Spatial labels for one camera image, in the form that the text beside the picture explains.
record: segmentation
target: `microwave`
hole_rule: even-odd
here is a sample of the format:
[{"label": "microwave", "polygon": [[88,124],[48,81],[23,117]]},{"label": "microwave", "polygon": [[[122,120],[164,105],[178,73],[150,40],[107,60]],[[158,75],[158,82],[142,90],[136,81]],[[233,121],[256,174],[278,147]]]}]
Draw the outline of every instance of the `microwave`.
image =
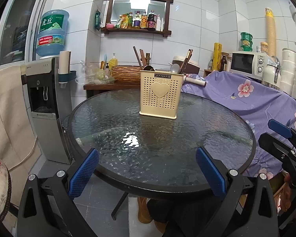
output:
[{"label": "microwave", "polygon": [[267,64],[275,65],[275,62],[266,53],[237,51],[232,53],[230,72],[262,80]]}]

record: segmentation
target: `heart shape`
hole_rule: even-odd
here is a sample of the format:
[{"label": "heart shape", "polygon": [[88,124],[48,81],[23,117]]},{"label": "heart shape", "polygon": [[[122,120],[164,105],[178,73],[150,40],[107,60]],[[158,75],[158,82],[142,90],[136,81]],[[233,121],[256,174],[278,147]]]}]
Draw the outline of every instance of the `heart shape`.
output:
[{"label": "heart shape", "polygon": [[153,93],[155,94],[155,96],[157,96],[158,98],[161,98],[166,95],[166,93],[170,89],[170,86],[166,83],[159,84],[157,82],[154,82],[151,85],[151,89],[152,89]]}]

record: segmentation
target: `purple cloth cover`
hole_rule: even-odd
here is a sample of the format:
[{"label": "purple cloth cover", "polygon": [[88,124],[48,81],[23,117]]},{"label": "purple cloth cover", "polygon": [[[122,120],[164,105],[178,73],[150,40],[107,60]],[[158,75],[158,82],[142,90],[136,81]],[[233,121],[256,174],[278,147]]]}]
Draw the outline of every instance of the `purple cloth cover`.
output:
[{"label": "purple cloth cover", "polygon": [[[195,74],[190,77],[200,78]],[[263,172],[270,179],[278,174],[282,170],[282,163],[261,149],[258,139],[262,133],[268,132],[292,147],[288,140],[270,130],[267,124],[270,119],[275,119],[296,129],[296,100],[284,92],[235,73],[214,71],[206,80],[206,87],[185,82],[182,92],[220,103],[249,124],[254,132],[257,148],[253,161],[244,175],[253,177]]]}]

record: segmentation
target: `green container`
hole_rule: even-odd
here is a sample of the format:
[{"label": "green container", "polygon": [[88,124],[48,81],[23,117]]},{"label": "green container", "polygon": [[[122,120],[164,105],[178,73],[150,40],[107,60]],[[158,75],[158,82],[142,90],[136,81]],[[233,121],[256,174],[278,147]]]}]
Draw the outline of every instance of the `green container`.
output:
[{"label": "green container", "polygon": [[244,46],[244,45],[241,46],[241,50],[244,51],[244,52],[252,52],[251,47],[247,47],[247,46]]},{"label": "green container", "polygon": [[247,32],[241,32],[240,35],[241,35],[241,39],[252,42],[253,36],[251,34],[249,34]]},{"label": "green container", "polygon": [[240,39],[240,41],[241,41],[241,45],[242,46],[246,46],[246,47],[252,48],[253,42],[250,42],[250,41],[248,41],[246,39]]}]

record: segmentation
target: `blue gripper pad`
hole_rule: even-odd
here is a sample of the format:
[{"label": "blue gripper pad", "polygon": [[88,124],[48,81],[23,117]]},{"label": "blue gripper pad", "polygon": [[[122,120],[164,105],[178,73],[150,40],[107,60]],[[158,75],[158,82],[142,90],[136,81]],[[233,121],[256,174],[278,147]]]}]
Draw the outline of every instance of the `blue gripper pad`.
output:
[{"label": "blue gripper pad", "polygon": [[285,125],[282,125],[274,119],[270,119],[267,125],[269,129],[273,130],[274,132],[278,133],[286,139],[292,137],[292,132],[290,128],[286,127]]},{"label": "blue gripper pad", "polygon": [[214,195],[223,199],[226,196],[225,179],[201,147],[196,150],[196,162],[202,170]]},{"label": "blue gripper pad", "polygon": [[92,176],[99,163],[100,153],[93,149],[89,156],[84,160],[79,169],[75,172],[69,182],[68,195],[71,199],[79,197]]}]

